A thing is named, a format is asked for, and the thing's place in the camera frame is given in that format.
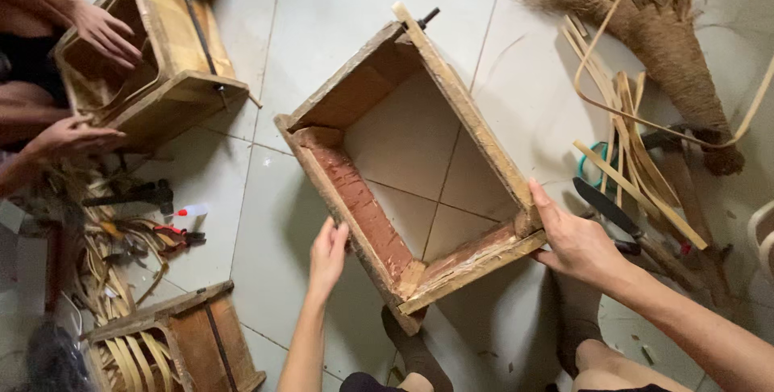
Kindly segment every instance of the black shorts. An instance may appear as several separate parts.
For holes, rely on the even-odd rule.
[[[57,41],[59,41],[58,36],[26,38],[0,32],[0,52],[5,55],[11,66],[5,81],[19,80],[33,83],[51,95],[56,108],[67,109],[70,106],[67,103],[62,78],[49,55]],[[2,149],[18,153],[28,142],[29,140],[13,142],[2,146]]]
[[[354,373],[343,380],[339,392],[396,392],[403,391],[397,387],[382,386],[374,377],[366,373]],[[645,387],[639,387],[637,389],[621,389],[621,390],[589,390],[581,389],[578,392],[669,392],[662,387],[658,387],[654,384],[649,384]]]

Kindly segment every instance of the white cable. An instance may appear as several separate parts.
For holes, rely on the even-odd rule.
[[[67,299],[67,301],[70,303],[70,306],[73,306],[73,309],[75,309],[75,312],[78,314],[78,336],[75,337],[75,339],[78,341],[77,347],[78,351],[81,351],[81,334],[83,334],[83,315],[81,313],[81,310],[78,309],[78,307],[73,303],[73,301],[70,299],[70,297],[67,297],[67,294],[64,293],[64,290],[60,290],[62,293],[62,296]]]

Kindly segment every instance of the tool handle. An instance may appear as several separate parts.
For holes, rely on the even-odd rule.
[[[648,253],[660,267],[664,269],[666,275],[672,278],[680,286],[693,292],[694,290],[704,288],[704,282],[697,277],[690,269],[685,268],[679,260],[669,254],[663,246],[657,244],[646,234],[635,237],[635,241]]]
[[[619,239],[613,239],[615,248],[618,249],[621,254],[628,254],[630,256],[639,256],[643,252],[642,247],[636,242],[626,242]]]

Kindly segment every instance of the broom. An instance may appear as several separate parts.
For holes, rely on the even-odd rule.
[[[600,25],[614,0],[526,0],[543,11],[574,12]],[[728,120],[693,30],[692,0],[621,0],[607,29],[645,65],[694,135],[710,144],[731,138]],[[745,158],[734,146],[703,147],[716,176],[739,173]]]

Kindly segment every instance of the wooden box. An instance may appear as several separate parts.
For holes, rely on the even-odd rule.
[[[256,390],[266,373],[253,367],[233,287],[228,280],[189,292],[87,333],[94,385],[102,392]]]
[[[351,227],[358,258],[410,335],[425,307],[546,242],[526,181],[502,151],[469,92],[401,3],[388,23],[291,115],[275,122],[337,221]],[[346,129],[417,72],[428,73],[464,130],[514,198],[512,219],[431,263],[412,256],[352,159]]]
[[[143,152],[223,109],[216,85],[223,85],[227,104],[246,100],[248,87],[235,80],[209,1],[192,0],[218,76],[210,74],[184,0],[97,0],[134,31],[129,41],[142,51],[142,63],[121,70],[68,31],[54,57],[73,111],[125,131],[128,150]]]

